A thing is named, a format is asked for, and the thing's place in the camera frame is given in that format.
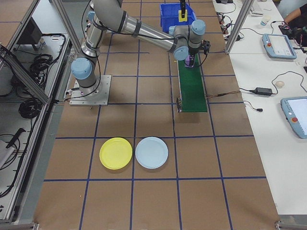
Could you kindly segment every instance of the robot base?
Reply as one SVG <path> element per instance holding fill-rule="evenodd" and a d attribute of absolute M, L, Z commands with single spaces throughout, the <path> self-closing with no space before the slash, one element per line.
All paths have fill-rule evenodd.
<path fill-rule="evenodd" d="M 70 100 L 71 106 L 93 106 L 93 105 L 107 105 L 109 100 L 110 85 L 111 85 L 111 75 L 101 75 L 100 84 L 96 92 L 89 96 L 75 98 Z M 79 87 L 78 82 L 75 82 L 74 88 Z M 81 91 L 76 90 L 72 92 L 71 97 L 82 96 Z"/>

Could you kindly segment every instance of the yellow object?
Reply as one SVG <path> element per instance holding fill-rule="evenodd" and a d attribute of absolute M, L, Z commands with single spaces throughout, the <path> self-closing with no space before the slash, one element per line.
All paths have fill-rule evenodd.
<path fill-rule="evenodd" d="M 124 138 L 111 138 L 101 147 L 99 159 L 108 169 L 116 170 L 125 167 L 132 157 L 131 144 Z"/>
<path fill-rule="evenodd" d="M 179 22 L 187 22 L 188 21 L 188 10 L 186 10 L 186 13 L 184 14 L 184 18 L 181 17 L 181 10 L 178 11 L 178 20 Z"/>

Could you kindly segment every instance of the white cup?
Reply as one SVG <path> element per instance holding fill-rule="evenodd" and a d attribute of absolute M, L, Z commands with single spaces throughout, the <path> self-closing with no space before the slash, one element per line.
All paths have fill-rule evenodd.
<path fill-rule="evenodd" d="M 266 26 L 266 24 L 269 22 L 269 20 L 271 20 L 271 16 L 269 15 L 264 15 L 262 17 L 262 20 L 260 22 L 260 25 Z"/>

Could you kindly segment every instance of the blue plastic bin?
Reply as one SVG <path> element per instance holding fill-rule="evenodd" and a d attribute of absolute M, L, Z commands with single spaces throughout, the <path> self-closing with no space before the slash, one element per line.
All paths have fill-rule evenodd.
<path fill-rule="evenodd" d="M 160 25 L 163 32 L 168 33 L 168 29 L 172 25 L 191 25 L 197 19 L 194 11 L 188 4 L 186 4 L 186 9 L 188 10 L 188 21 L 179 22 L 178 11 L 180 10 L 180 3 L 160 4 Z"/>

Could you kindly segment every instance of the green conveyor belt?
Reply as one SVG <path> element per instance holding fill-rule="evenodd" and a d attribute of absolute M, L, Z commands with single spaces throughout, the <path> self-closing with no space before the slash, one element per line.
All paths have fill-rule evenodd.
<path fill-rule="evenodd" d="M 195 66 L 199 65 L 195 57 Z M 181 112 L 207 112 L 200 68 L 186 68 L 184 61 L 178 62 Z"/>

